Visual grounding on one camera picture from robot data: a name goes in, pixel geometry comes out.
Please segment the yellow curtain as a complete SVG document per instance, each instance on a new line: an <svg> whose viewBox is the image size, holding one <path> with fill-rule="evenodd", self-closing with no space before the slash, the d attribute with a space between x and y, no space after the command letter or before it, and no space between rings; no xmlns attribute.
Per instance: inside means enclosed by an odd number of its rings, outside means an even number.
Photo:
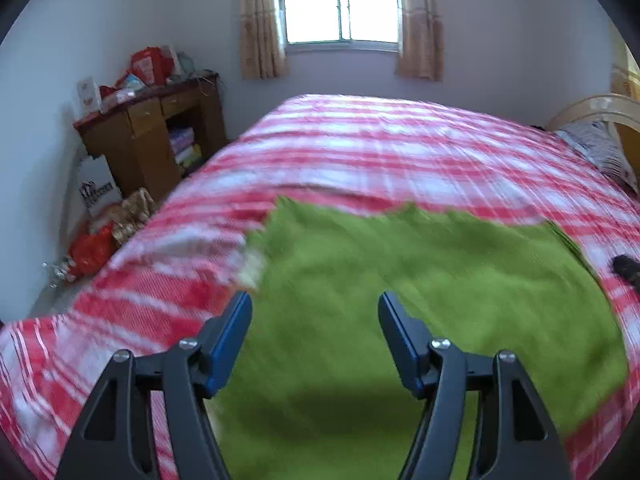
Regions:
<svg viewBox="0 0 640 480"><path fill-rule="evenodd" d="M611 92L640 99L639 66L617 27L610 23L612 42Z"/></svg>

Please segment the red plaid bed sheet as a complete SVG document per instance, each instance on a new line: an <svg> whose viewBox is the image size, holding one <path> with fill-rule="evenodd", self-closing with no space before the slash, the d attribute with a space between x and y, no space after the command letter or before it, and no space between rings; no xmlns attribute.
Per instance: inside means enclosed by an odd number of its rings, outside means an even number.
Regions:
<svg viewBox="0 0 640 480"><path fill-rule="evenodd" d="M610 269L639 251L639 204L552 133L435 103L296 96L169 196L64 314L1 332L1 474L51 479L113 352L153 353L228 299L243 235L286 195L352 214L405 202L556 222L610 296L631 367L639 303Z"/></svg>

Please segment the brown patterned bag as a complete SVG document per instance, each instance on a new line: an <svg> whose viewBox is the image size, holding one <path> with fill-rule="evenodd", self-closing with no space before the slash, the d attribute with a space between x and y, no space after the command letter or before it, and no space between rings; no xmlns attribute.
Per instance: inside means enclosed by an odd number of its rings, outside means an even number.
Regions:
<svg viewBox="0 0 640 480"><path fill-rule="evenodd" d="M125 245L145 227L156 210L155 200L146 188L139 188L119 204L109 206L106 218L111 223L115 244Z"/></svg>

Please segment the stacked books in desk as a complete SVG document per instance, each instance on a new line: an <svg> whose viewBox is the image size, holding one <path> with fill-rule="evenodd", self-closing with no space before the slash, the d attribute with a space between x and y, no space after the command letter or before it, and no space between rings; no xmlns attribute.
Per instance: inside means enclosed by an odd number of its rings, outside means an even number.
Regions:
<svg viewBox="0 0 640 480"><path fill-rule="evenodd" d="M183 128L169 133L169 142L175 162L184 168L202 160L201 147L195 141L192 128Z"/></svg>

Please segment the patterned pillow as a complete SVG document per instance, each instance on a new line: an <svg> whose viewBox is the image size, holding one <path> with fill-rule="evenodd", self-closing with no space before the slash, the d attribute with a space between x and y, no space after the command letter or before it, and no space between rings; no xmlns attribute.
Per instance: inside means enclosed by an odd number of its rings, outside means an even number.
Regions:
<svg viewBox="0 0 640 480"><path fill-rule="evenodd" d="M591 162L605 177L609 177L633 196L639 195L637 177L626 159L622 142L612 122L569 122L554 133Z"/></svg>

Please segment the beige curtain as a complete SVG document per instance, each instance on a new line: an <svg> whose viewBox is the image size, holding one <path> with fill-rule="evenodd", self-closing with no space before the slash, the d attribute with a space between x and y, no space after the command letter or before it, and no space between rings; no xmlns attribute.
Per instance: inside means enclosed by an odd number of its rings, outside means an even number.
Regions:
<svg viewBox="0 0 640 480"><path fill-rule="evenodd" d="M444 25L437 0L399 0L398 73L442 82Z"/></svg>
<svg viewBox="0 0 640 480"><path fill-rule="evenodd" d="M240 63L244 79L276 79L285 75L279 0L241 0Z"/></svg>

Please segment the window with green frame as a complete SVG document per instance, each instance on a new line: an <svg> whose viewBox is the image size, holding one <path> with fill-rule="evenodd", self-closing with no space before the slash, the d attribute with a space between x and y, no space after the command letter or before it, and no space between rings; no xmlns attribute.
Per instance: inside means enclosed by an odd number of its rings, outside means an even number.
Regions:
<svg viewBox="0 0 640 480"><path fill-rule="evenodd" d="M278 0L285 49L398 50L400 0Z"/></svg>

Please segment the wooden desk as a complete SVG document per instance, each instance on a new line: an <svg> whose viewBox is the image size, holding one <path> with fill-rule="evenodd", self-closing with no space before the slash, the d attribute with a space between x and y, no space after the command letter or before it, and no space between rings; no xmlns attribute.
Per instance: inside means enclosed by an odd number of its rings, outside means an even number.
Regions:
<svg viewBox="0 0 640 480"><path fill-rule="evenodd" d="M171 133L191 128L203 165L229 140L220 98L219 75L207 72L180 84L146 90L104 114L74 123L88 154L104 156L125 196L146 188L154 200L169 194L190 170L182 170Z"/></svg>

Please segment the white card on desk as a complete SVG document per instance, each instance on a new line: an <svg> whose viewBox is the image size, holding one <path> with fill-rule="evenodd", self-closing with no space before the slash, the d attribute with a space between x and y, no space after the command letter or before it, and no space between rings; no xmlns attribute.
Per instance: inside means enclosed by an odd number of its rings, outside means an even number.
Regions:
<svg viewBox="0 0 640 480"><path fill-rule="evenodd" d="M99 87L91 76L78 81L76 84L76 91L81 118L101 113L101 93Z"/></svg>

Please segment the red plastic bag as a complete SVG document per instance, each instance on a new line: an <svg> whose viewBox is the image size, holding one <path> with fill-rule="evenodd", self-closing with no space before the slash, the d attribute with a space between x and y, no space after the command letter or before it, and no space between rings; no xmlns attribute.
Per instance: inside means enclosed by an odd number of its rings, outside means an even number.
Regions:
<svg viewBox="0 0 640 480"><path fill-rule="evenodd" d="M116 249L112 231L113 223L108 222L95 231L85 230L76 236L67 253L72 260L71 276L94 275L106 265Z"/></svg>

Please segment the right beige curtain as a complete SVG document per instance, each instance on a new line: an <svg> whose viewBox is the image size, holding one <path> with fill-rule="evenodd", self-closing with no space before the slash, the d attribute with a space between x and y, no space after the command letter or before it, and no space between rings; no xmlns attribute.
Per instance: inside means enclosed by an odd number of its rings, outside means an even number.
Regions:
<svg viewBox="0 0 640 480"><path fill-rule="evenodd" d="M442 82L444 25L437 0L399 0L398 73Z"/></svg>

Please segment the left beige curtain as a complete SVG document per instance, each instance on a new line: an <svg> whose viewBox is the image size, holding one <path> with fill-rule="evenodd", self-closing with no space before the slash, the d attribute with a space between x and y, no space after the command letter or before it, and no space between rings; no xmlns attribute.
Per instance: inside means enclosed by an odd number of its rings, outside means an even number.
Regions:
<svg viewBox="0 0 640 480"><path fill-rule="evenodd" d="M240 63L244 79L276 79L285 75L279 0L241 0Z"/></svg>

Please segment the white paper bag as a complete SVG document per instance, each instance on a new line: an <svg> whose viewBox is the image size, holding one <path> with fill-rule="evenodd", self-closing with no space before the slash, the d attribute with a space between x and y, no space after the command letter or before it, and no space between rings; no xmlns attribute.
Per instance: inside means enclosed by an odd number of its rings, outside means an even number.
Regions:
<svg viewBox="0 0 640 480"><path fill-rule="evenodd" d="M82 202L91 217L96 217L105 207L122 201L122 193L104 155L88 156L80 162L77 185Z"/></svg>

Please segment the red gift box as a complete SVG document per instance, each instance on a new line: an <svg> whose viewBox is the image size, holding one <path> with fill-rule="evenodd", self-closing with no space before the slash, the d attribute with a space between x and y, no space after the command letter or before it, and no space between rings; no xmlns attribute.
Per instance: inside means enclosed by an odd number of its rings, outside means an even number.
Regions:
<svg viewBox="0 0 640 480"><path fill-rule="evenodd" d="M164 86L174 66L170 51L161 47L146 47L130 58L131 73L149 87Z"/></svg>

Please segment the wooden bed headboard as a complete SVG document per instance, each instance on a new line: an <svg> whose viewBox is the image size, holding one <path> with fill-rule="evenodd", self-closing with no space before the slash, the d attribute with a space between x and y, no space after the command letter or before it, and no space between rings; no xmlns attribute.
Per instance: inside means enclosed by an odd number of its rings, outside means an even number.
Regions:
<svg viewBox="0 0 640 480"><path fill-rule="evenodd" d="M547 131L558 130L570 122L602 120L616 125L616 136L639 177L639 110L640 104L629 96L616 93L597 94L563 108L544 126Z"/></svg>

